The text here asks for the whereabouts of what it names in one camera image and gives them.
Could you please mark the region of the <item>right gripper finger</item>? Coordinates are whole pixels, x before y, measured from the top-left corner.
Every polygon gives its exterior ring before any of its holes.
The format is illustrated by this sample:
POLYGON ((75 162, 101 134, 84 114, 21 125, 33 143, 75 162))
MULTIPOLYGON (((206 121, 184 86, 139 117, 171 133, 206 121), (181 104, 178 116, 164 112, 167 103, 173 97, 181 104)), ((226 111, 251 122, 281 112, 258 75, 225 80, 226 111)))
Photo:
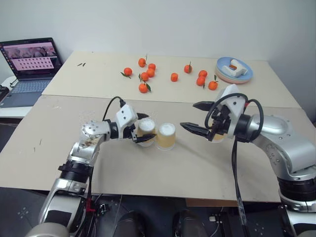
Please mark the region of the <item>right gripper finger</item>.
POLYGON ((212 136, 210 130, 205 128, 205 127, 201 127, 198 124, 191 123, 191 122, 181 122, 180 125, 185 130, 187 130, 188 132, 190 132, 192 134, 204 137, 208 141, 212 141, 213 140, 213 136, 212 136))
POLYGON ((210 111, 213 107, 214 101, 200 101, 193 104, 193 107, 202 111, 210 111))

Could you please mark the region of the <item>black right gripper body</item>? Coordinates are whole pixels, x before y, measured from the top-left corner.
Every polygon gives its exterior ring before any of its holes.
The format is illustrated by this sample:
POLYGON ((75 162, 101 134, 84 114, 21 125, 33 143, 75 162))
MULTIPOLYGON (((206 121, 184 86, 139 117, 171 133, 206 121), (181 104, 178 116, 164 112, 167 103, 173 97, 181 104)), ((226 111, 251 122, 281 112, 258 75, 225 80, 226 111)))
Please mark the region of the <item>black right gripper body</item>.
POLYGON ((210 132, 213 136, 212 141, 220 141, 224 138, 224 135, 228 133, 231 119, 229 117, 230 110, 226 105, 221 106, 221 108, 216 108, 212 113, 212 125, 210 127, 210 132))

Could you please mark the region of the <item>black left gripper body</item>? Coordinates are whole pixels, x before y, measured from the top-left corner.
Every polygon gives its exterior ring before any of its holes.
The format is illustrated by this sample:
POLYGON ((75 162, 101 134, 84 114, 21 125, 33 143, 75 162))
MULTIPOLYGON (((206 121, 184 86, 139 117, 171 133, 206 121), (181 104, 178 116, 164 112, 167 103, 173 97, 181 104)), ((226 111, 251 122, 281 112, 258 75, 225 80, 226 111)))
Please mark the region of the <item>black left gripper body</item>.
POLYGON ((124 128, 123 139, 131 139, 134 143, 137 142, 138 138, 137 138, 136 126, 134 123, 124 128))

